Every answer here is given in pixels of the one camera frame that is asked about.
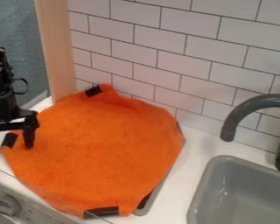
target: wooden panel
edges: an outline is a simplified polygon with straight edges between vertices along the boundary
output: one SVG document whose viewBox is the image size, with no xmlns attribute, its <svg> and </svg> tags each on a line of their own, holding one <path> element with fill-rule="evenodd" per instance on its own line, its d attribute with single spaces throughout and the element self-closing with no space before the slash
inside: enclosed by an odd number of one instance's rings
<svg viewBox="0 0 280 224">
<path fill-rule="evenodd" d="M 66 0 L 34 0 L 54 102 L 75 92 L 74 58 Z"/>
</svg>

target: orange cloth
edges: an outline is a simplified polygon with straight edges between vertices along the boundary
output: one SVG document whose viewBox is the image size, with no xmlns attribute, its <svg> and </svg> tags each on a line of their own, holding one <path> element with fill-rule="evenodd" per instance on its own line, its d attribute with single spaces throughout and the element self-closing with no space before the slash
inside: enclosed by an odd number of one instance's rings
<svg viewBox="0 0 280 224">
<path fill-rule="evenodd" d="M 82 210 L 59 198 L 84 210 L 119 207 L 120 215 L 131 214 L 182 148 L 183 136 L 165 109 L 123 98 L 109 85 L 101 89 L 90 97 L 70 95 L 41 112 L 32 149 L 22 135 L 12 149 L 1 149 L 20 180 L 58 198 L 31 190 L 79 216 Z"/>
</svg>

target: tile backsplash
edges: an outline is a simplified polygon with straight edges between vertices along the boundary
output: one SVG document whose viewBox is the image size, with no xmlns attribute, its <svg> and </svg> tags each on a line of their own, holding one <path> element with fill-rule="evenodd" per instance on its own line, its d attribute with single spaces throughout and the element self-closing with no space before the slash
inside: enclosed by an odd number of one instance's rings
<svg viewBox="0 0 280 224">
<path fill-rule="evenodd" d="M 215 135 L 241 102 L 280 94 L 280 0 L 68 0 L 68 13 L 78 90 L 109 83 Z M 280 109 L 235 140 L 275 152 Z"/>
</svg>

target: faucet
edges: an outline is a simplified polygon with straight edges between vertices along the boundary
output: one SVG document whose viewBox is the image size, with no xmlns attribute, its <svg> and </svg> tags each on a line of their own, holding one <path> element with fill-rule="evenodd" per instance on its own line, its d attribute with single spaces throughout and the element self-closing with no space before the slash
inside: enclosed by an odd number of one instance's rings
<svg viewBox="0 0 280 224">
<path fill-rule="evenodd" d="M 266 108 L 280 108 L 280 94 L 259 95 L 238 105 L 223 123 L 220 138 L 225 142 L 234 141 L 235 130 L 241 120 L 259 109 Z M 276 168 L 280 171 L 280 146 L 276 157 Z"/>
</svg>

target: sink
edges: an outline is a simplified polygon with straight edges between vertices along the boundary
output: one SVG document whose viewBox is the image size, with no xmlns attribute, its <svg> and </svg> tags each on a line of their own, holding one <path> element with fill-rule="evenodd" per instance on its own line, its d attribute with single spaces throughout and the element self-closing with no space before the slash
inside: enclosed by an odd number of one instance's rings
<svg viewBox="0 0 280 224">
<path fill-rule="evenodd" d="M 280 224 L 280 172 L 237 157 L 206 166 L 188 224 Z"/>
</svg>

